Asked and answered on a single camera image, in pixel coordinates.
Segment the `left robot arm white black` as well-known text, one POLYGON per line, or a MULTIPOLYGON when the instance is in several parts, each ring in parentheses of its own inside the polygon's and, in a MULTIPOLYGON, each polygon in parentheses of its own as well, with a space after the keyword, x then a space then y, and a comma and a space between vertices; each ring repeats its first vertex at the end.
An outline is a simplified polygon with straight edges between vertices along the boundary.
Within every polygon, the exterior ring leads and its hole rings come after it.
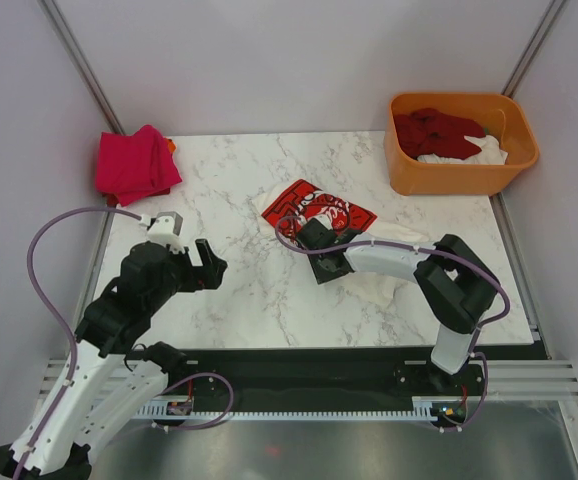
POLYGON ((193 265, 185 247, 145 242, 122 260, 120 273, 86 309, 73 331, 58 380, 29 427, 0 446, 0 474, 11 479, 86 479, 95 454, 151 398, 177 393, 188 382, 185 356, 158 342, 141 353, 138 367, 99 405, 108 378, 178 293, 216 290, 228 264, 200 239, 193 265))

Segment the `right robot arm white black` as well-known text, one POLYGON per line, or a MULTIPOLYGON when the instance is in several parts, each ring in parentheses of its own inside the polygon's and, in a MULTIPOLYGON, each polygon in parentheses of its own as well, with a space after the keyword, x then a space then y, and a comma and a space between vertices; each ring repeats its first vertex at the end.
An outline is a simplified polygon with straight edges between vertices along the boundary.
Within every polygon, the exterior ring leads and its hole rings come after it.
POLYGON ((463 381, 480 323, 497 296, 505 297, 493 272, 458 236, 416 245, 387 240, 367 232, 340 233, 311 219, 295 236, 308 251, 316 280, 326 283, 347 275, 371 273, 416 284, 437 321, 427 381, 436 392, 452 392, 463 381))

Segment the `white t-shirt red print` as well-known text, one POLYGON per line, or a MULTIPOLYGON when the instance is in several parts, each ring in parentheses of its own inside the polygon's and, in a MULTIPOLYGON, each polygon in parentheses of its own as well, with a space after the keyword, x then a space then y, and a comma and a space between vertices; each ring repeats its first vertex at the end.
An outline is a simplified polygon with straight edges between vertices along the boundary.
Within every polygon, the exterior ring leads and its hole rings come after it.
MULTIPOLYGON (((304 179, 282 182, 252 200, 258 214, 260 233, 272 236, 277 221, 284 216, 298 216, 304 224, 317 217, 324 225, 340 234, 348 228, 398 242, 426 242, 428 237, 399 223, 380 219, 372 211, 325 192, 304 179)), ((345 275, 330 282, 348 293, 381 308, 389 306, 403 280, 376 273, 345 275)))

